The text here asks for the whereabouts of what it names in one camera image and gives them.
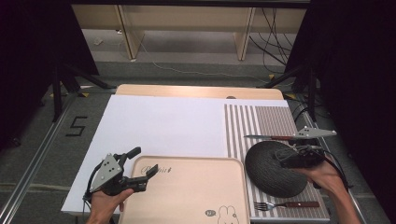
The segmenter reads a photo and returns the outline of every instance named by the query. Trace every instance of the wooden tray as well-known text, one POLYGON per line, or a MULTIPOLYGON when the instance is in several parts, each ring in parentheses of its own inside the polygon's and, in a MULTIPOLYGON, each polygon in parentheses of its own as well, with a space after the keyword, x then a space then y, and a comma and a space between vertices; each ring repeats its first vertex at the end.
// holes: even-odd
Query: wooden tray
POLYGON ((119 223, 250 223, 239 160, 142 156, 132 176, 144 175, 155 164, 160 171, 145 192, 125 202, 119 223))

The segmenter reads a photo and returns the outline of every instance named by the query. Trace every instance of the fork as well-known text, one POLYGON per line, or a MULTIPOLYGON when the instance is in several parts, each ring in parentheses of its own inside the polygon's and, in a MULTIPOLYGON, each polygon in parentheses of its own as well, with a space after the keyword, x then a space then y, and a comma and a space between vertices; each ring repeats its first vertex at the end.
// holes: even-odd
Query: fork
POLYGON ((254 209, 269 211, 275 207, 319 207, 318 202, 254 203, 254 209))

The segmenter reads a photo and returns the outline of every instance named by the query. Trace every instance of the floor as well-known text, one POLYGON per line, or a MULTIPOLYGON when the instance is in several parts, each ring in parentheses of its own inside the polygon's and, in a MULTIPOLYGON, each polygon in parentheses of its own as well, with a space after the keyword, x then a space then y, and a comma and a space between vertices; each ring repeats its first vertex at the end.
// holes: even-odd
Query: floor
MULTIPOLYGON (((162 73, 176 73, 174 76, 193 76, 199 77, 200 82, 189 80, 185 83, 194 83, 194 85, 220 85, 220 86, 260 86, 269 81, 268 75, 253 74, 247 75, 246 70, 253 67, 255 71, 265 74, 279 76, 282 72, 283 65, 287 61, 287 56, 279 54, 278 47, 268 46, 269 52, 276 55, 275 60, 268 54, 262 54, 262 50, 250 41, 247 49, 246 59, 238 61, 236 49, 233 43, 233 35, 229 33, 206 33, 206 32, 146 32, 142 46, 137 58, 131 60, 127 57, 122 35, 116 31, 96 31, 83 30, 87 44, 92 51, 92 57, 98 63, 100 71, 105 74, 101 77, 104 80, 122 83, 127 80, 128 76, 120 77, 113 74, 114 71, 108 68, 106 63, 119 63, 115 66, 121 69, 129 63, 144 63, 147 70, 152 70, 155 75, 162 76, 162 73), (216 76, 214 83, 211 77, 216 76), (239 78, 243 77, 243 84, 239 83, 239 78)), ((260 46, 265 46, 268 34, 253 34, 252 39, 260 46)), ((278 35, 280 45, 285 49, 290 49, 295 35, 278 35)), ((141 83, 156 83, 153 77, 141 77, 141 83)), ((164 83, 180 83, 175 80, 167 79, 164 83)), ((292 79, 276 86, 283 92, 290 91, 292 79)), ((12 196, 14 190, 20 185, 23 177, 31 179, 30 188, 22 194, 19 203, 14 204, 17 208, 16 214, 10 223, 79 223, 83 222, 83 217, 72 217, 63 214, 60 211, 67 191, 73 183, 73 174, 78 170, 78 166, 71 167, 70 164, 78 164, 84 158, 85 152, 94 135, 95 128, 100 121, 102 113, 106 108, 106 101, 112 94, 111 91, 98 90, 89 82, 80 80, 83 88, 88 88, 90 101, 87 104, 83 97, 77 97, 68 102, 69 96, 64 90, 65 106, 69 106, 66 119, 60 126, 60 131, 54 133, 54 140, 48 140, 48 133, 53 129, 53 123, 50 122, 52 116, 52 98, 51 89, 43 98, 44 105, 27 120, 25 128, 21 131, 20 147, 10 146, 1 152, 0 157, 0 202, 3 206, 7 199, 12 196), (75 141, 73 148, 65 149, 69 146, 71 138, 62 138, 70 132, 70 123, 79 115, 88 115, 88 121, 92 126, 87 126, 84 134, 85 138, 73 138, 75 141), (37 159, 35 154, 42 150, 43 158, 37 159), (37 160, 37 167, 31 168, 31 161, 37 160)), ((295 100, 289 100, 290 110, 294 117, 298 116, 302 105, 295 100)), ((305 115, 296 118, 296 125, 301 128, 305 124, 318 126, 321 129, 334 130, 336 127, 332 123, 331 116, 327 113, 324 106, 316 107, 318 122, 305 115)), ((352 189, 352 196, 355 199, 358 210, 361 212, 363 223, 390 223, 384 214, 381 206, 370 191, 370 188, 361 177, 359 169, 353 160, 347 155, 342 139, 333 138, 326 142, 328 148, 339 158, 343 165, 349 182, 355 185, 352 189)), ((328 204, 331 212, 331 223, 337 223, 336 215, 333 208, 328 204)))

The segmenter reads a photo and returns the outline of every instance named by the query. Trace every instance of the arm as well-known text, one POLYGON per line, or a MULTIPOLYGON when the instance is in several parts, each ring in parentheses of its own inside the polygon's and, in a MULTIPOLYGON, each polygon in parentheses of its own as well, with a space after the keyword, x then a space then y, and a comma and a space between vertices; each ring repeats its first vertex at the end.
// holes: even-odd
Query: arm
POLYGON ((329 163, 324 161, 312 169, 294 170, 306 175, 309 181, 315 181, 327 191, 330 199, 334 203, 341 224, 361 223, 341 177, 329 163))
POLYGON ((108 196, 102 191, 95 192, 92 195, 91 214, 87 224, 108 224, 117 206, 120 206, 122 212, 123 202, 133 193, 132 189, 126 189, 116 196, 108 196))

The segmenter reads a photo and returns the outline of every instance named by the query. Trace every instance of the white paper sheet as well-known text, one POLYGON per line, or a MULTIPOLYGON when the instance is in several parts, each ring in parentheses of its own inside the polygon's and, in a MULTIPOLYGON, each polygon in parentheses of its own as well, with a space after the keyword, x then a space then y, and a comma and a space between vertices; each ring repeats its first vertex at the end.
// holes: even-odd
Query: white paper sheet
MULTIPOLYGON (((107 153, 142 147, 142 155, 227 157, 224 105, 285 106, 286 101, 113 95, 62 208, 80 214, 93 168, 107 153)), ((131 173, 134 159, 125 163, 131 173)))

